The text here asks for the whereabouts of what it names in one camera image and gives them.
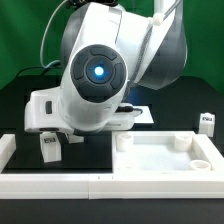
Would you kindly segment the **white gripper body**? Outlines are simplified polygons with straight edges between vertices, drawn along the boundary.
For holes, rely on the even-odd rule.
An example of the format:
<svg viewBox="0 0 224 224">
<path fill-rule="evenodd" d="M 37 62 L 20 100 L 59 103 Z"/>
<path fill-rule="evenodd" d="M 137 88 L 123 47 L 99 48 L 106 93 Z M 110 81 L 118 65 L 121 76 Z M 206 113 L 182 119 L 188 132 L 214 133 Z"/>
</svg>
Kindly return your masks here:
<svg viewBox="0 0 224 224">
<path fill-rule="evenodd" d="M 100 131 L 129 130 L 134 125 L 131 112 L 117 112 L 116 99 L 92 103 L 77 94 L 61 97 L 60 90 L 31 93 L 25 107 L 27 132 L 93 134 Z"/>
</svg>

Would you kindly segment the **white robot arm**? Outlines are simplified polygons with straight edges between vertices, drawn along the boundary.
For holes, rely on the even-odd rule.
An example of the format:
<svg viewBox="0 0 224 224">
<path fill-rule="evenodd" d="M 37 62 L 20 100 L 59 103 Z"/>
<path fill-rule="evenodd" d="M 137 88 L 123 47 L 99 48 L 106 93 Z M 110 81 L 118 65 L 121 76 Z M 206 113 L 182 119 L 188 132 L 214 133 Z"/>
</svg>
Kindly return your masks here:
<svg viewBox="0 0 224 224">
<path fill-rule="evenodd" d="M 171 84 L 186 59 L 183 0 L 154 0 L 151 17 L 117 4 L 86 3 L 70 16 L 63 34 L 61 83 L 31 93 L 24 129 L 81 136 L 128 130 L 134 116 L 122 101 L 130 88 Z"/>
</svg>

